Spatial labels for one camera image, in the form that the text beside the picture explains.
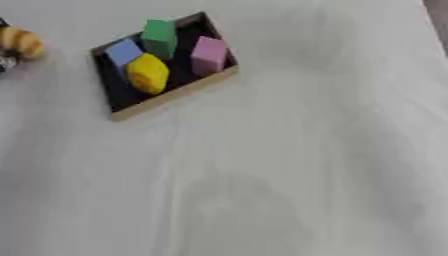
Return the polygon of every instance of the striped toy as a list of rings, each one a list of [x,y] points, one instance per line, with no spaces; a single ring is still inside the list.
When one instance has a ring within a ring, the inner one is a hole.
[[[0,28],[0,47],[17,51],[25,59],[38,58],[44,52],[42,41],[36,34],[11,26]]]

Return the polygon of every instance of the foam block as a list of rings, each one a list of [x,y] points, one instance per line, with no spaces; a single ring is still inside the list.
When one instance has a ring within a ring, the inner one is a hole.
[[[224,41],[201,36],[191,54],[193,73],[207,76],[224,68],[227,45]]]
[[[126,72],[131,84],[140,91],[149,94],[159,94],[168,80],[168,67],[156,56],[143,53],[126,66]]]
[[[141,39],[148,53],[169,60],[177,47],[176,26],[172,21],[148,20]]]
[[[124,39],[107,48],[105,52],[122,75],[125,75],[126,64],[143,54],[131,39]]]

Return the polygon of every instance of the yellow and black toy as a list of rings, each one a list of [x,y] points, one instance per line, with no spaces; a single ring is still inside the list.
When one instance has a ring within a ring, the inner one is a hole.
[[[25,59],[35,59],[44,53],[42,41],[36,34],[12,26],[0,28],[0,47],[16,51]]]
[[[17,66],[22,60],[39,58],[44,53],[36,34],[11,27],[0,18],[0,73]]]

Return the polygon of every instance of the white sheet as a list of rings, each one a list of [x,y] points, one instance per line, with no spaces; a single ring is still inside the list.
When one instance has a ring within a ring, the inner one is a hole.
[[[417,0],[6,0],[0,255],[448,255],[448,66]],[[107,120],[91,47],[206,10],[241,62]]]

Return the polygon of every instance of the yellow block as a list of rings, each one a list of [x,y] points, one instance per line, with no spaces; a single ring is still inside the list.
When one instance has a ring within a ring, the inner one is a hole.
[[[168,80],[168,67],[156,56],[143,53],[126,65],[126,72],[132,85],[146,93],[159,94]]]

